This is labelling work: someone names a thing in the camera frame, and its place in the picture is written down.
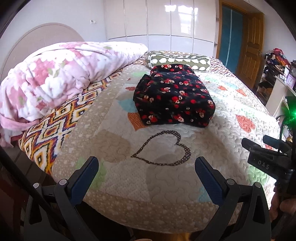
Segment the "pink floral blanket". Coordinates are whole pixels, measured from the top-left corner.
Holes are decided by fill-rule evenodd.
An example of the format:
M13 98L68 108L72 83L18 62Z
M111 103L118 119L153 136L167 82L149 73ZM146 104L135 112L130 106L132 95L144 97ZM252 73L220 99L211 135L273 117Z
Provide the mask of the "pink floral blanket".
M69 42L32 53L0 85L0 145L11 146L39 118L147 50L129 42Z

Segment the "blue curtain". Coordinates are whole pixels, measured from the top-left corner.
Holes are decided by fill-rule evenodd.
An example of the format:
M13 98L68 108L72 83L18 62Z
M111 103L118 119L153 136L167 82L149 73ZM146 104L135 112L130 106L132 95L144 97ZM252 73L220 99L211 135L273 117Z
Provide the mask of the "blue curtain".
M219 59L235 73L242 46L243 15L222 6L222 35Z

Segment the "folded black fabric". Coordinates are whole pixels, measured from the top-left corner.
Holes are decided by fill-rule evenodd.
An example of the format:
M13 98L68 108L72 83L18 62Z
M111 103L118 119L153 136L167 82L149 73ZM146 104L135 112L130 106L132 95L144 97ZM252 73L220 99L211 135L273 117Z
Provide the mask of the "folded black fabric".
M206 127L215 103L186 65L155 66L138 83L133 100L144 125L184 123Z

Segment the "curved headboard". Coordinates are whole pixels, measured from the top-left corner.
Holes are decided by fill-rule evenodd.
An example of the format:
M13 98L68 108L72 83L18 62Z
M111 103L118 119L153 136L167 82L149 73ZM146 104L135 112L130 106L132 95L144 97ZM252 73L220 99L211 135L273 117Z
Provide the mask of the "curved headboard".
M0 68L0 80L7 76L10 69L40 48L60 42L83 41L79 33L67 25L60 23L39 25L24 34L13 46Z

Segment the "green pillow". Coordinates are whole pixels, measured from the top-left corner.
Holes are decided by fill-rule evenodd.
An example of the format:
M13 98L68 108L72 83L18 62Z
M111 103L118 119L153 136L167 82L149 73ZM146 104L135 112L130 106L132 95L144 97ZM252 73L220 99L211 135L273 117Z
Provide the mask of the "green pillow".
M146 56L146 63L151 69L163 64L184 64L194 71L206 72L211 67L210 57L199 54L179 54L168 51L150 51Z

